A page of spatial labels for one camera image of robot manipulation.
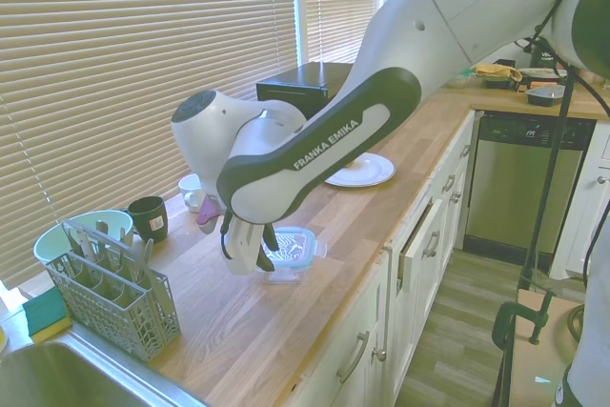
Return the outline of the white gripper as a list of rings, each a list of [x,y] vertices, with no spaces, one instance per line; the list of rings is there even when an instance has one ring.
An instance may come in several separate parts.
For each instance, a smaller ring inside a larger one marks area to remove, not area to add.
[[[254,225],[233,214],[226,214],[222,223],[222,251],[229,270],[234,275],[249,275],[255,266],[263,272],[273,272],[275,266],[264,251],[263,240],[271,252],[279,250],[272,224]]]

